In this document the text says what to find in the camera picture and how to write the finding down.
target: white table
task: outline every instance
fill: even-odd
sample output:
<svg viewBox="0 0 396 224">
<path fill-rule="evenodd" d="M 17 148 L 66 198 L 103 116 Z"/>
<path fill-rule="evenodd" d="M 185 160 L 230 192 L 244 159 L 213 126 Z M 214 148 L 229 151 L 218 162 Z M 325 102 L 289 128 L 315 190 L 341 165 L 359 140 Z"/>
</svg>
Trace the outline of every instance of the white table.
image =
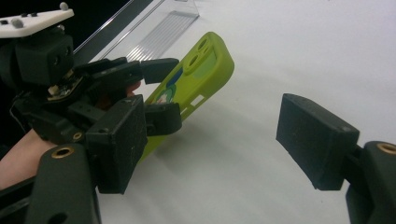
<svg viewBox="0 0 396 224">
<path fill-rule="evenodd" d="M 136 167 L 124 195 L 99 195 L 103 223 L 349 223 L 348 183 L 315 190 L 276 141 L 281 98 L 327 108 L 361 131 L 361 147 L 396 143 L 396 2 L 196 5 L 200 18 L 163 57 L 214 31 L 233 77 Z"/>
</svg>

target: white mounting plate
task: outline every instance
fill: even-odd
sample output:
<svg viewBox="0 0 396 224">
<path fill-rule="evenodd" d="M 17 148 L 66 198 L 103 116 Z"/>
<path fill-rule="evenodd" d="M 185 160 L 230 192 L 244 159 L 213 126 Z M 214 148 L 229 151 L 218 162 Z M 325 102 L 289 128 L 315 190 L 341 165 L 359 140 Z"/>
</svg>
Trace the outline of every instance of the white mounting plate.
<svg viewBox="0 0 396 224">
<path fill-rule="evenodd" d="M 47 12 L 38 12 L 36 16 L 28 14 L 26 17 L 22 15 L 1 18 L 0 38 L 16 38 L 32 35 L 38 31 L 46 29 L 57 22 L 64 21 L 74 16 L 73 9 L 54 10 Z M 18 19 L 22 22 L 21 28 L 12 25 L 12 20 Z"/>
</svg>

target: green phone case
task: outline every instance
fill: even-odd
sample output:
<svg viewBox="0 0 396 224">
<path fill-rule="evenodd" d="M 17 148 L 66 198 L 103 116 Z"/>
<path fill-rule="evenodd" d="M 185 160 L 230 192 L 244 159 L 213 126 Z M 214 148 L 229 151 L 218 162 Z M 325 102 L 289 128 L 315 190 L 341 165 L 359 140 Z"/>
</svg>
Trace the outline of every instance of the green phone case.
<svg viewBox="0 0 396 224">
<path fill-rule="evenodd" d="M 178 103 L 182 120 L 221 89 L 233 74 L 233 59 L 220 36 L 203 35 L 146 100 L 145 104 Z M 141 161 L 164 136 L 150 136 Z"/>
</svg>

